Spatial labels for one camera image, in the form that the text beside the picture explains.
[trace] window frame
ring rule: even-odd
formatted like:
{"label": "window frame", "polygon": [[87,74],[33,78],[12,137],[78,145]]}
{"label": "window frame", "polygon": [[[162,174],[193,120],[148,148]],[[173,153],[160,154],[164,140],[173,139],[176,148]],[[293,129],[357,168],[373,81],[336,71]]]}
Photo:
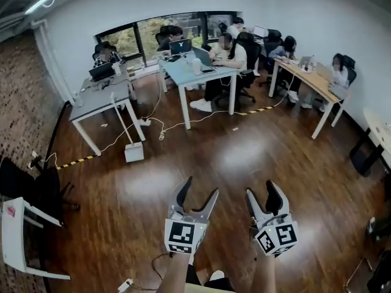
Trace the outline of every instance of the window frame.
{"label": "window frame", "polygon": [[[174,15],[180,15],[180,14],[185,14],[185,13],[195,13],[197,17],[201,20],[201,29],[202,29],[202,43],[203,44],[209,44],[209,43],[214,43],[218,41],[218,38],[208,38],[208,15],[230,15],[231,16],[231,24],[234,16],[237,16],[238,12],[236,11],[209,11],[209,12],[183,12],[183,13],[173,13],[173,14],[167,14],[167,15],[162,15],[162,16],[174,16]],[[102,43],[102,38],[114,34],[116,32],[123,31],[125,29],[133,28],[134,31],[134,36],[136,38],[136,43],[137,43],[137,48],[139,53],[133,54],[132,56],[122,56],[121,58],[125,61],[129,60],[134,60],[138,58],[142,58],[142,61],[144,63],[145,67],[148,67],[147,65],[147,60],[145,58],[145,52],[144,48],[142,46],[142,40],[140,36],[140,31],[139,31],[139,26],[137,25],[138,22],[145,21],[145,20],[150,20],[152,18],[146,18],[144,20],[136,21],[133,23],[125,24],[116,28],[109,29],[108,31],[101,32],[100,34],[97,34],[95,36],[96,40],[98,43]]]}

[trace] brick wall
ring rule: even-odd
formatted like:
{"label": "brick wall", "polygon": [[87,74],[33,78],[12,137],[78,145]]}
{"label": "brick wall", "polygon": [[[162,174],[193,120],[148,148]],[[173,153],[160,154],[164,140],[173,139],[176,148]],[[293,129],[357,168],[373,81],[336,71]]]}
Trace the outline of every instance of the brick wall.
{"label": "brick wall", "polygon": [[[36,174],[27,168],[31,152],[35,150],[45,157],[62,105],[32,32],[0,43],[1,157],[8,156],[22,170]],[[25,225],[24,230],[26,262],[40,268],[31,227]],[[46,290],[42,277],[5,265],[0,248],[0,292],[44,293]]]}

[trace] wooden floor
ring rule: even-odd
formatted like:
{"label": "wooden floor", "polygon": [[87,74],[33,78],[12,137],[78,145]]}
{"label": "wooden floor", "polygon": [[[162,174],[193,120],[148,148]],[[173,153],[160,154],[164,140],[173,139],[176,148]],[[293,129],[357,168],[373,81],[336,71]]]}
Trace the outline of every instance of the wooden floor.
{"label": "wooden floor", "polygon": [[[158,88],[155,75],[136,82],[142,103],[138,115],[152,111]],[[267,91],[267,86],[253,85],[257,103],[249,102],[247,109],[278,102],[268,98]],[[202,92],[187,95],[192,101]],[[67,109],[53,148],[59,165],[92,153],[68,122],[69,114]],[[190,109],[191,120],[205,115]],[[183,121],[177,88],[162,94],[153,116],[166,128]],[[129,123],[129,116],[124,117]],[[271,179],[287,195],[300,231],[298,245],[278,258],[278,291],[342,292],[363,253],[376,251],[370,243],[364,251],[364,229],[371,216],[382,213],[384,170],[377,162],[369,178],[359,176],[348,158],[359,135],[344,116],[331,128],[333,117],[316,140],[311,135],[319,113],[299,105],[292,108],[286,100],[273,110],[245,117],[216,114],[192,123],[189,131],[178,126],[162,142],[161,125],[153,122],[143,128],[147,138],[143,161],[125,162],[123,136],[102,157],[60,171],[63,184],[75,184],[71,198],[81,204],[81,211],[66,213],[67,230],[47,231],[47,268],[71,275],[71,281],[51,280],[52,292],[112,293],[127,278],[138,286],[157,288],[160,279],[151,260],[165,252],[167,199],[191,175],[188,209],[200,206],[214,188],[220,189],[206,238],[195,256],[202,280],[221,269],[238,292],[248,292],[255,263],[245,188],[253,188],[265,200],[265,182]],[[122,131],[113,110],[82,124],[101,149]],[[130,131],[137,139],[135,130]],[[167,263],[166,256],[156,262],[161,273]]]}

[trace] light blue desk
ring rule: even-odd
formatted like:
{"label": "light blue desk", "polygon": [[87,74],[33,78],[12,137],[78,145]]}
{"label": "light blue desk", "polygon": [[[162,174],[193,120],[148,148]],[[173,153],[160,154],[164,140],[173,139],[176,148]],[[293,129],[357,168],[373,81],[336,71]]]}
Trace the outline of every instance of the light blue desk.
{"label": "light blue desk", "polygon": [[179,97],[181,99],[183,119],[185,120],[186,129],[190,129],[188,102],[185,93],[185,87],[188,85],[201,84],[206,81],[212,81],[213,79],[231,76],[230,104],[228,109],[230,115],[233,115],[233,109],[235,106],[236,75],[238,70],[236,68],[218,67],[217,70],[212,73],[201,73],[201,75],[195,75],[191,66],[193,59],[195,59],[193,52],[187,54],[186,58],[181,57],[175,62],[167,62],[159,59],[160,83],[162,90],[167,92],[167,85],[164,79],[165,72],[167,72],[179,88]]}

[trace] yellow black tape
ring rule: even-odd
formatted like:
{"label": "yellow black tape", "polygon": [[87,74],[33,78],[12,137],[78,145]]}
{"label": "yellow black tape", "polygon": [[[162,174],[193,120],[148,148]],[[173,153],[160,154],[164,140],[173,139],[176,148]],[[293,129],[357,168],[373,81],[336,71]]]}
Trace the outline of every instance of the yellow black tape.
{"label": "yellow black tape", "polygon": [[62,170],[62,169],[67,168],[67,167],[69,167],[69,166],[73,166],[73,165],[75,165],[75,164],[77,164],[77,163],[81,163],[81,162],[84,162],[84,161],[86,161],[86,160],[93,159],[94,157],[97,157],[97,155],[94,154],[94,155],[86,156],[86,157],[84,157],[84,158],[82,158],[82,159],[78,159],[77,161],[70,162],[70,163],[65,164],[65,165],[63,165],[63,166],[58,166],[58,167],[57,167],[57,170]]}
{"label": "yellow black tape", "polygon": [[255,113],[258,113],[258,112],[263,112],[264,110],[271,110],[275,108],[275,106],[268,106],[268,107],[264,107],[262,109],[257,109],[257,110],[249,110],[248,112],[246,113],[239,113],[240,115],[242,116],[246,116],[246,115],[249,115],[249,114],[255,114]]}

